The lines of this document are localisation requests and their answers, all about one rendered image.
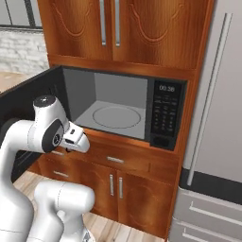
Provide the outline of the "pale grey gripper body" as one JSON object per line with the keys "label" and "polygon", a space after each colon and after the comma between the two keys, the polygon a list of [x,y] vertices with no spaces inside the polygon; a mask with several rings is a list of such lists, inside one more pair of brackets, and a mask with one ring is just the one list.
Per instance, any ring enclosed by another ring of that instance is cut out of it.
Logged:
{"label": "pale grey gripper body", "polygon": [[70,132],[70,139],[73,142],[73,148],[76,151],[86,153],[90,148],[90,142],[83,128],[75,127]]}

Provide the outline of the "glass microwave turntable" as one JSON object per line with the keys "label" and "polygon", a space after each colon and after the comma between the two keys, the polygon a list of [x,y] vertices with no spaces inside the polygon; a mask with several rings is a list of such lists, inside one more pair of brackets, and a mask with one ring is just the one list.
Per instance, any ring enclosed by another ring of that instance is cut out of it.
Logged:
{"label": "glass microwave turntable", "polygon": [[98,125],[105,128],[127,129],[139,124],[143,115],[143,109],[134,109],[128,106],[108,106],[94,111],[93,119]]}

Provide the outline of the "black microwave door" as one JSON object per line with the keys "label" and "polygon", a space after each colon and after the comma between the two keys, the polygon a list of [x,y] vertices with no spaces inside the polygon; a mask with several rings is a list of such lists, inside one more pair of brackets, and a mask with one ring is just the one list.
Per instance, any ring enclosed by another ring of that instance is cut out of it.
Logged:
{"label": "black microwave door", "polygon": [[7,132],[6,123],[12,118],[33,120],[33,101],[41,95],[54,95],[71,119],[63,68],[50,68],[0,94],[0,146]]}

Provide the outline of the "black microwave oven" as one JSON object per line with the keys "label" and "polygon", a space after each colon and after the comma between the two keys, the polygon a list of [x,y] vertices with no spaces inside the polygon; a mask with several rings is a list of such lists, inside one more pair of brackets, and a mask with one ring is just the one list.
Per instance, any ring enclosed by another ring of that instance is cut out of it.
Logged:
{"label": "black microwave oven", "polygon": [[[187,81],[115,72],[63,67],[73,122],[83,128],[106,131],[148,142],[153,147],[175,148],[182,119]],[[139,124],[127,129],[98,125],[93,113],[108,106],[143,109]]]}

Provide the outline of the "wooden lower cabinet door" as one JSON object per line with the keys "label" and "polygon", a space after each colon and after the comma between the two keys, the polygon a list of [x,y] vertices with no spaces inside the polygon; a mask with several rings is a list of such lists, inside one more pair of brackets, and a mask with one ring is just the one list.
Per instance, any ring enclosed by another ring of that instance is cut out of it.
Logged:
{"label": "wooden lower cabinet door", "polygon": [[165,183],[118,172],[123,198],[118,194],[118,220],[140,231],[165,238],[173,188]]}
{"label": "wooden lower cabinet door", "polygon": [[[74,172],[78,183],[92,188],[95,192],[95,205],[91,212],[117,221],[116,171],[104,165],[74,160]],[[113,196],[110,193],[110,174],[113,174]]]}

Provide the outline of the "wooden cabinet door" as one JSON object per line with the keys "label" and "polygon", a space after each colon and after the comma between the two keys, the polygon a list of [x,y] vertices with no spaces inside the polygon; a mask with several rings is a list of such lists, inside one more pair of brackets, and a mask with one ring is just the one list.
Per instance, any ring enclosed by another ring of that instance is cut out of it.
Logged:
{"label": "wooden cabinet door", "polygon": [[[92,188],[95,192],[95,205],[91,212],[117,221],[116,171],[104,165],[74,160],[74,172],[78,183]],[[110,193],[110,174],[113,174],[113,196]]]}
{"label": "wooden cabinet door", "polygon": [[123,198],[118,194],[118,220],[140,231],[165,238],[173,188],[165,183],[118,172]]}
{"label": "wooden cabinet door", "polygon": [[106,45],[101,43],[99,0],[38,0],[49,55],[112,58],[111,0],[104,0]]}
{"label": "wooden cabinet door", "polygon": [[116,61],[194,69],[209,0],[119,0]]}

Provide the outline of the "wide wooden drawer front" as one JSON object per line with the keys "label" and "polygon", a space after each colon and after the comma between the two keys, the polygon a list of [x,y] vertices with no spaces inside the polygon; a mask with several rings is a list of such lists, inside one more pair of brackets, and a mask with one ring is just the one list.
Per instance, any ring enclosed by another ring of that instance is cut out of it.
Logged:
{"label": "wide wooden drawer front", "polygon": [[[116,147],[92,142],[86,153],[81,153],[82,159],[87,162],[103,164],[112,168],[132,171],[148,172],[149,161],[138,151],[126,147]],[[123,164],[107,160],[107,156],[124,160]]]}

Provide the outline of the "wooden cabinet unit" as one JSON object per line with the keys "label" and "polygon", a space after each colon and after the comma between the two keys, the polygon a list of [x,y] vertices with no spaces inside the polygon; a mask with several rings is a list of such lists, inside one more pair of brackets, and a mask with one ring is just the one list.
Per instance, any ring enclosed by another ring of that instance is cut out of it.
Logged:
{"label": "wooden cabinet unit", "polygon": [[[138,151],[147,161],[149,161],[148,172],[146,171],[132,171],[112,168],[116,171],[116,194],[118,205],[118,172],[124,172],[137,177],[151,179],[157,182],[162,182],[170,185],[173,188],[173,195],[171,200],[168,226],[166,229],[165,238],[168,236],[172,214],[174,210],[174,203],[176,200],[176,193],[178,190],[179,178],[182,172],[182,162],[187,143],[191,117],[195,105],[197,88],[199,84],[199,74],[204,57],[205,45],[209,32],[211,17],[213,13],[213,6],[215,0],[209,0],[205,22],[202,31],[201,42],[199,46],[199,56],[197,64],[194,69],[178,69],[170,67],[162,67],[159,65],[142,64],[134,62],[122,62],[113,58],[113,37],[114,37],[114,14],[113,14],[113,0],[111,0],[111,19],[112,19],[112,58],[110,60],[89,60],[79,57],[49,55],[49,69],[53,67],[74,67],[82,69],[90,69],[104,72],[115,72],[121,74],[131,74],[146,77],[157,78],[174,78],[184,79],[187,81],[186,93],[183,103],[181,125],[176,141],[175,148],[172,150],[160,147],[153,147],[146,141],[130,138],[128,136],[108,133],[106,131],[93,130],[84,128],[90,143],[96,142],[109,146],[126,147]],[[51,179],[77,182],[74,172],[74,160],[84,161],[81,153],[68,148],[58,148],[56,151],[63,153],[63,156],[50,153],[41,156],[37,162],[31,167],[32,171],[46,176]],[[69,178],[56,175],[53,171],[59,171],[69,175]]]}

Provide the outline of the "wooden upper cabinet door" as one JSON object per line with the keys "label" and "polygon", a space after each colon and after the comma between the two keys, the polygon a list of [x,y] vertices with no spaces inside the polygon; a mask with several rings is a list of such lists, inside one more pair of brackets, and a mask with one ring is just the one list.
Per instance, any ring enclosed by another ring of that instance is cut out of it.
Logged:
{"label": "wooden upper cabinet door", "polygon": [[209,0],[119,0],[116,61],[194,69]]}
{"label": "wooden upper cabinet door", "polygon": [[104,0],[106,45],[101,43],[99,0],[38,0],[49,55],[112,58],[111,0]]}

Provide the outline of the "grey fridge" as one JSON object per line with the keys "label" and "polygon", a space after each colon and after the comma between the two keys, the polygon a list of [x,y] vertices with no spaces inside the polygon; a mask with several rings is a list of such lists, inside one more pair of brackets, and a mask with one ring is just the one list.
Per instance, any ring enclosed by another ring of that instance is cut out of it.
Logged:
{"label": "grey fridge", "polygon": [[[233,15],[187,185],[225,13]],[[216,0],[168,242],[242,242],[242,0]]]}

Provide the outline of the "dark framed window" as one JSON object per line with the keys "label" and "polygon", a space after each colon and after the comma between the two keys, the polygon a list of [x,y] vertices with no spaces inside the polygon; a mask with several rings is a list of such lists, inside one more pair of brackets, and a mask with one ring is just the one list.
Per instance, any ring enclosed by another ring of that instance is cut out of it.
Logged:
{"label": "dark framed window", "polygon": [[41,29],[37,0],[0,0],[0,27]]}

